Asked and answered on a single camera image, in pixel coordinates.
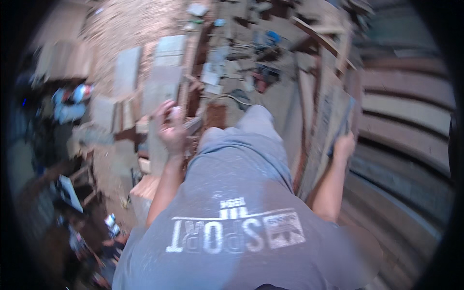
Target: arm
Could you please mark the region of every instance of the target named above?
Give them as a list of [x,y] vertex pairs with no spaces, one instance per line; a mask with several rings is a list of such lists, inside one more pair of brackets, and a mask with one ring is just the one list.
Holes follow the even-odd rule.
[[[160,212],[166,209],[184,180],[182,162],[184,161],[187,131],[182,126],[179,110],[175,110],[174,106],[175,101],[168,100],[162,103],[155,112],[158,136],[168,149],[168,161],[164,166],[155,197],[148,210],[147,227],[152,224]],[[171,111],[172,127],[166,123],[166,118]]]
[[337,222],[342,207],[343,183],[348,159],[354,151],[354,136],[350,132],[338,138],[329,170],[316,191],[312,211],[321,219]]

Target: hand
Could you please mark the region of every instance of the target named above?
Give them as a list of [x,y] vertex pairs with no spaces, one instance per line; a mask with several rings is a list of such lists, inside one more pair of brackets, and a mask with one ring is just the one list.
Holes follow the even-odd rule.
[[349,132],[348,135],[340,136],[334,146],[334,160],[347,162],[348,158],[354,152],[354,135]]
[[[155,112],[155,121],[158,128],[158,136],[168,149],[170,156],[184,156],[187,130],[184,129],[180,111],[174,106],[176,102],[167,100],[163,102]],[[167,124],[166,118],[171,114],[171,124]]]

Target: printed logo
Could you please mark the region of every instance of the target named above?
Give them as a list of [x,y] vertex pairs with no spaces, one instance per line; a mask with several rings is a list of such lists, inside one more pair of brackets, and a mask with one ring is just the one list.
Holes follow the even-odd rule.
[[173,236],[166,252],[234,254],[306,241],[294,208],[248,213],[245,205],[243,197],[222,200],[218,218],[173,217]]

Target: gray t-shirt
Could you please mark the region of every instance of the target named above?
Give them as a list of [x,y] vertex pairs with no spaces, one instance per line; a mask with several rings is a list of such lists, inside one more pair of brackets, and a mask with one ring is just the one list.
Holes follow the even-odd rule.
[[166,210],[134,228],[113,289],[331,289],[316,265],[334,224],[292,192],[282,144],[230,134],[189,164]]

